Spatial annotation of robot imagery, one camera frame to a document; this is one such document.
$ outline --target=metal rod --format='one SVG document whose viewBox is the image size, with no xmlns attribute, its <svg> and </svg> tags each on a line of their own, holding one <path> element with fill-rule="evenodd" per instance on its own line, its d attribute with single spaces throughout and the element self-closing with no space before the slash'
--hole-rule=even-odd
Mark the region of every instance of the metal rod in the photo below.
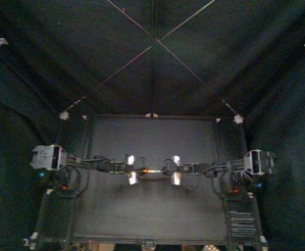
<svg viewBox="0 0 305 251">
<path fill-rule="evenodd" d="M 210 6 L 210 4 L 214 2 L 210 1 L 160 39 L 162 41 L 183 24 L 186 24 L 206 8 Z"/>
<path fill-rule="evenodd" d="M 146 32 L 147 35 L 152 36 L 152 34 L 140 26 L 140 24 L 126 14 L 126 12 L 120 9 L 119 6 L 114 4 L 111 0 L 107 2 L 115 7 L 115 9 L 128 18 L 128 20 Z"/>
<path fill-rule="evenodd" d="M 146 53 L 147 51 L 151 49 L 152 47 L 150 46 L 143 52 L 140 52 L 138 54 L 138 56 L 128 61 L 128 63 L 89 91 L 89 93 L 83 96 L 80 99 L 77 99 L 73 104 L 64 110 L 64 111 L 69 111 L 84 99 L 88 98 L 88 96 L 95 92 L 95 90 L 103 85 L 106 84 Z"/>
<path fill-rule="evenodd" d="M 174 59 L 178 61 L 178 63 L 186 68 L 186 70 L 191 73 L 191 75 L 197 78 L 197 80 L 206 86 L 209 91 L 213 93 L 213 95 L 221 100 L 222 104 L 229 108 L 229 110 L 233 112 L 234 115 L 238 115 L 237 111 L 231 108 L 231 106 L 227 104 L 227 102 L 223 100 L 223 98 L 214 92 L 209 84 L 199 78 L 199 76 L 194 73 L 194 71 L 190 69 L 190 67 L 181 61 L 181 59 L 176 57 L 176 55 L 170 51 L 170 49 L 162 44 L 162 42 L 156 39 L 156 43 L 160 45 L 160 47 L 167 51 L 167 53 L 174 57 Z"/>
</svg>

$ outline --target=black fabric wall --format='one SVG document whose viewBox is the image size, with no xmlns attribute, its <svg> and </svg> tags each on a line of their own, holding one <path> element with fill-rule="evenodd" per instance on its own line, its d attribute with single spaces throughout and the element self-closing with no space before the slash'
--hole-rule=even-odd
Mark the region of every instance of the black fabric wall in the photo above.
<svg viewBox="0 0 305 251">
<path fill-rule="evenodd" d="M 48 129 L 0 104 L 0 250 L 27 250 L 20 243 L 33 231 L 40 199 L 31 150 L 52 138 Z"/>
<path fill-rule="evenodd" d="M 247 116 L 250 148 L 273 150 L 276 172 L 262 198 L 264 224 L 277 250 L 305 250 L 305 52 L 272 79 Z"/>
</svg>

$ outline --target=light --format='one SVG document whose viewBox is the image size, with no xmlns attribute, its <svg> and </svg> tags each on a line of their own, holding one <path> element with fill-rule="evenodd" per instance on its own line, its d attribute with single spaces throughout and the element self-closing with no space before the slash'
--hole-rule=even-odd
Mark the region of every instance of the light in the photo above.
<svg viewBox="0 0 305 251">
<path fill-rule="evenodd" d="M 45 173 L 44 172 L 40 172 L 39 173 L 39 177 L 44 177 L 45 176 Z"/>
<path fill-rule="evenodd" d="M 219 249 L 213 245 L 206 245 L 203 250 L 205 251 L 219 251 Z"/>
<path fill-rule="evenodd" d="M 131 155 L 128 158 L 127 158 L 127 165 L 132 166 L 135 163 L 135 156 Z"/>
<path fill-rule="evenodd" d="M 171 157 L 171 161 L 179 166 L 179 157 L 176 155 Z"/>
</svg>

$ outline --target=metal frame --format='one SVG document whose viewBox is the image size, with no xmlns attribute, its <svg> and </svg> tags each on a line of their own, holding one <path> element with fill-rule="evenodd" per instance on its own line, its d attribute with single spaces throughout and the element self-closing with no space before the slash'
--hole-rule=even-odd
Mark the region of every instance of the metal frame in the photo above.
<svg viewBox="0 0 305 251">
<path fill-rule="evenodd" d="M 195 74 L 195 72 L 191 70 L 191 68 L 181 61 L 181 59 L 176 57 L 174 52 L 166 47 L 166 45 L 162 43 L 164 38 L 170 36 L 170 34 L 178 30 L 179 27 L 183 26 L 191 19 L 194 19 L 202 12 L 203 10 L 207 9 L 207 7 L 214 3 L 214 0 L 211 0 L 162 38 L 156 39 L 154 35 L 154 25 L 155 25 L 155 7 L 154 7 L 154 1 L 152 1 L 152 33 L 150 33 L 143 26 L 138 23 L 138 21 L 130 17 L 130 15 L 126 13 L 126 11 L 111 1 L 106 0 L 108 4 L 126 16 L 126 18 L 134 23 L 134 25 L 152 38 L 152 45 L 142 51 L 138 56 L 100 83 L 96 85 L 96 87 L 89 91 L 87 95 L 84 95 L 80 99 L 77 99 L 71 106 L 67 107 L 67 109 L 63 112 L 68 112 L 84 99 L 87 99 L 91 94 L 100 88 L 102 85 L 104 85 L 151 49 L 154 49 L 155 45 L 158 44 L 164 51 L 171 55 L 171 57 L 178 61 L 178 63 L 183 66 L 183 68 L 187 70 L 187 72 L 195 77 L 198 82 L 207 88 L 207 90 L 211 92 L 211 94 L 218 98 L 218 100 L 222 102 L 222 104 L 227 107 L 230 112 L 234 114 L 234 116 L 238 115 L 238 112 L 233 109 L 230 104 L 225 101 L 225 99 L 219 96 L 218 93 L 215 93 L 214 89 L 210 87 L 210 85 L 202 80 L 202 78 Z"/>
</svg>

